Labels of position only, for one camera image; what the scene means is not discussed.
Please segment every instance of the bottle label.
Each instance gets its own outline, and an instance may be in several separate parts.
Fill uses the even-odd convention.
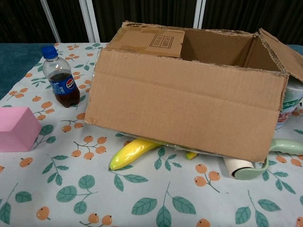
[[[61,81],[50,81],[50,84],[52,85],[53,92],[56,95],[67,95],[77,88],[72,75]]]

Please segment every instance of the cardboard box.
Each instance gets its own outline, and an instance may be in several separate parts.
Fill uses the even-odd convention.
[[[303,58],[264,31],[125,22],[100,54],[88,124],[264,162]]]

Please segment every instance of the pink block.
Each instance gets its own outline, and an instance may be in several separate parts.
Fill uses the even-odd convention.
[[[29,151],[40,130],[28,107],[0,108],[0,152]]]

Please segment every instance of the plastic bottle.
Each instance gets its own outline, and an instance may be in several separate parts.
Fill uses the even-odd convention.
[[[42,55],[45,58],[43,73],[52,85],[58,102],[67,108],[78,104],[80,91],[72,77],[70,65],[65,59],[58,57],[53,46],[43,47]]]

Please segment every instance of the yellow object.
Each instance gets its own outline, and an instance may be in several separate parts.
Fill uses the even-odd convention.
[[[194,157],[196,157],[197,155],[198,155],[197,153],[188,151],[188,152],[186,153],[185,157],[186,157],[188,160],[191,160],[191,159],[193,159]]]
[[[147,151],[158,146],[161,146],[161,144],[142,139],[135,139],[115,154],[110,161],[109,168],[111,170],[121,169],[134,162]]]

